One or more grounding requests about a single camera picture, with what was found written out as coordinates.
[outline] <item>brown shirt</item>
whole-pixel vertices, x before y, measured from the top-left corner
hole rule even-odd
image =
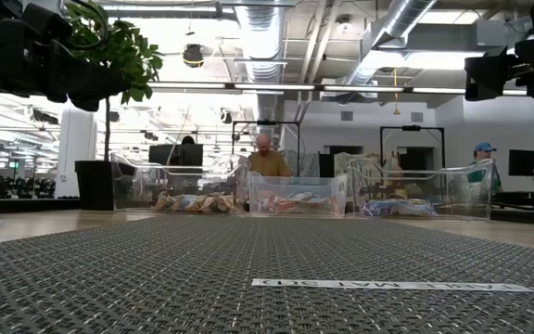
[[[284,157],[281,154],[269,151],[269,154],[262,156],[255,152],[248,157],[250,160],[250,170],[259,172],[263,176],[290,176],[291,172],[287,168]]]

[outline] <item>computer monitor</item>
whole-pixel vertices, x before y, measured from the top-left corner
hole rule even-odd
[[[172,145],[155,145],[149,147],[149,162],[166,165],[172,151]],[[172,166],[202,166],[203,145],[177,145],[171,156]]]
[[[508,175],[534,177],[534,151],[511,149]]]

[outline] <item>transparent storage container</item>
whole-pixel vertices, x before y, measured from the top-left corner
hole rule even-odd
[[[221,156],[210,167],[163,166],[112,154],[115,209],[150,212],[241,213],[250,162]]]
[[[494,170],[493,160],[438,171],[388,171],[370,159],[353,160],[353,215],[488,220]]]
[[[248,206],[251,214],[301,214],[343,216],[348,176],[265,177],[248,173]]]

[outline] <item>potted plant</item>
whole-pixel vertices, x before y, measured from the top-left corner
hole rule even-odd
[[[121,72],[123,79],[131,83],[131,88],[122,92],[121,104],[151,98],[153,91],[148,83],[159,78],[158,70],[162,68],[158,46],[149,45],[147,38],[131,22],[117,19],[108,23],[108,13],[104,8],[92,1],[87,5],[66,4],[73,29],[69,42],[73,45],[96,45],[96,41],[102,41],[97,47],[81,47],[74,56]],[[105,98],[105,107],[104,161],[75,162],[82,207],[87,210],[113,210],[112,166],[108,160],[109,97]]]

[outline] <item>wooden floor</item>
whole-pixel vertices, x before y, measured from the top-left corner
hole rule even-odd
[[[35,212],[0,214],[0,242],[157,216],[151,212]],[[470,237],[487,238],[534,248],[534,225],[505,222],[397,220]]]

